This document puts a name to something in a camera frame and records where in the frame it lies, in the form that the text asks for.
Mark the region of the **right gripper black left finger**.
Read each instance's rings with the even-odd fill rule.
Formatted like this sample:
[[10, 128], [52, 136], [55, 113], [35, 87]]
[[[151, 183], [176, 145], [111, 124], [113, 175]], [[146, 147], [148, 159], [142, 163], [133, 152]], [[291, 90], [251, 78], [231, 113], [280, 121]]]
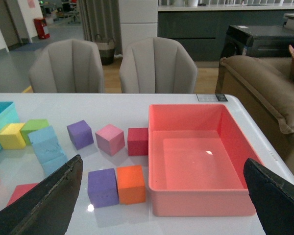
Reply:
[[0, 235], [63, 235], [79, 195], [83, 160], [76, 155], [0, 211]]

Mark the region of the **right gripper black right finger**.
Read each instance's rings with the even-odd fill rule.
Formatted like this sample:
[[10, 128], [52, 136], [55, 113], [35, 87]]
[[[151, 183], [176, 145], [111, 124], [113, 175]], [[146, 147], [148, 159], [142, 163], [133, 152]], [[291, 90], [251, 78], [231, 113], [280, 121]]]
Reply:
[[294, 235], [294, 185], [251, 158], [244, 178], [265, 234]]

